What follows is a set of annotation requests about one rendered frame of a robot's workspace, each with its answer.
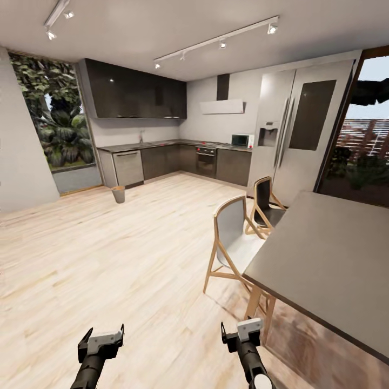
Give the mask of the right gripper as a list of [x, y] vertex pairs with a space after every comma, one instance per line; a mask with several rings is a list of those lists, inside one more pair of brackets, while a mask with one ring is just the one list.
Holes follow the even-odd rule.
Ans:
[[259, 354], [257, 350], [257, 346], [260, 345], [260, 337], [259, 337], [259, 331], [254, 330], [250, 331], [248, 333], [249, 341], [241, 342], [240, 338], [238, 337], [238, 332], [226, 334], [224, 329], [221, 329], [222, 331], [222, 342], [223, 345], [227, 344], [227, 347], [229, 348], [229, 352], [238, 352], [238, 356], [240, 359], [240, 362], [242, 363], [242, 360], [244, 356], [246, 356], [249, 353], [256, 353]]

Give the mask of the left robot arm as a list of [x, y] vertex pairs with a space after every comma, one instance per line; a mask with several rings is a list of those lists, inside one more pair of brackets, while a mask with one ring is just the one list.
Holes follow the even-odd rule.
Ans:
[[81, 365], [70, 389], [96, 389], [104, 363], [116, 358], [123, 346], [124, 324], [119, 330], [96, 332], [91, 328], [78, 343], [78, 361]]

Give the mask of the trash can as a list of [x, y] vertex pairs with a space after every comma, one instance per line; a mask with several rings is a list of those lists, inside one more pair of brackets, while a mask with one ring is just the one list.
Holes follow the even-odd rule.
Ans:
[[116, 186], [111, 189], [113, 196], [116, 200], [116, 203], [122, 204], [125, 202], [125, 187], [124, 186]]

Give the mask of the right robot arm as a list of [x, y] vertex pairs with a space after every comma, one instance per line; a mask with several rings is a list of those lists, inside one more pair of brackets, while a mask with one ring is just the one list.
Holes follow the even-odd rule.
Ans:
[[256, 348], [260, 345], [259, 331], [263, 325], [260, 318], [249, 318], [237, 323], [238, 332], [226, 334], [221, 329], [223, 345], [227, 344], [230, 353], [238, 352], [249, 389], [275, 389]]

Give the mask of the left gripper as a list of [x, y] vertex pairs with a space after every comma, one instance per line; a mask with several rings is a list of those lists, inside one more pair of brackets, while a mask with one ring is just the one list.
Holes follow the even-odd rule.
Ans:
[[121, 326], [121, 338], [109, 344], [102, 344], [99, 348], [97, 354], [87, 355], [89, 338], [92, 335], [93, 328], [91, 328], [86, 335], [82, 338], [82, 340], [78, 343], [78, 361], [81, 365], [78, 372], [81, 372], [84, 369], [94, 369], [101, 375], [104, 363], [107, 359], [116, 358], [118, 349], [123, 346], [123, 336], [124, 336], [124, 324]]

